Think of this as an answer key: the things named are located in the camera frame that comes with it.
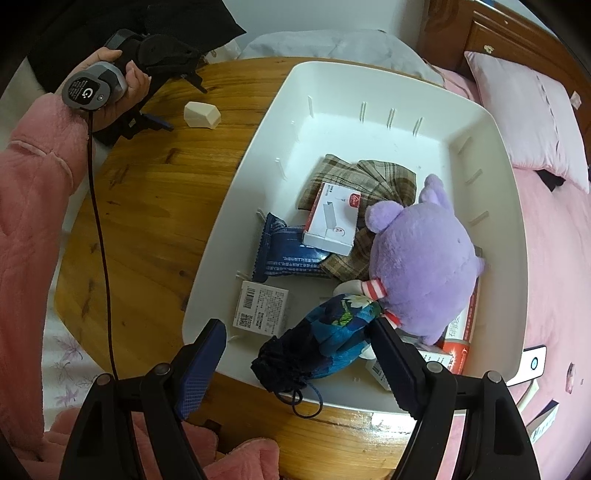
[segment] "plush toy ear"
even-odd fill
[[[431,173],[425,179],[425,188],[421,191],[418,196],[419,203],[434,203],[435,205],[439,205],[450,212],[453,212],[453,205],[445,193],[445,189],[443,188],[443,182],[439,179],[439,177],[433,173]]]
[[[400,215],[404,207],[392,200],[378,202],[365,211],[365,224],[373,233],[381,233]]]

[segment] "blue snack package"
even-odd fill
[[[272,213],[267,215],[256,254],[252,281],[264,283],[268,277],[306,275],[328,277],[320,268],[330,252],[302,244],[304,226],[287,226]]]

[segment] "person's hand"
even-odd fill
[[[113,62],[121,56],[121,50],[110,50],[107,47],[99,48],[85,61],[80,63],[72,72],[68,75],[68,78],[75,73],[86,70],[91,65],[94,65],[98,61]],[[103,108],[95,111],[93,114],[93,130],[96,132],[108,127],[115,120],[117,120],[122,113],[126,112],[138,102],[142,101],[143,98],[148,94],[150,89],[151,77],[148,77],[142,72],[137,65],[130,61],[125,66],[125,81],[127,82],[127,91],[119,100],[115,103],[105,105]],[[64,88],[66,81],[60,85],[56,91],[56,95],[61,96],[61,91]]]

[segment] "qr code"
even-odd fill
[[[252,315],[241,313],[238,319],[238,325],[244,328],[250,328],[252,325]]]

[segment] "white plastic tray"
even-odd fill
[[[298,198],[327,153],[351,163],[396,162],[417,174],[419,190],[430,173],[443,180],[488,264],[465,374],[494,369],[512,378],[525,333],[527,254],[517,186],[495,121],[479,105],[435,85],[341,63],[301,63],[277,93],[213,227],[189,297],[184,341],[194,341],[210,318],[223,320],[230,340],[217,371],[260,386],[250,364],[267,337],[232,327],[241,276],[252,272],[261,236],[256,212],[302,225],[307,212],[296,209]],[[289,327],[332,296],[337,284],[307,277],[268,283],[290,291]],[[399,412],[363,362],[315,382],[324,402]]]

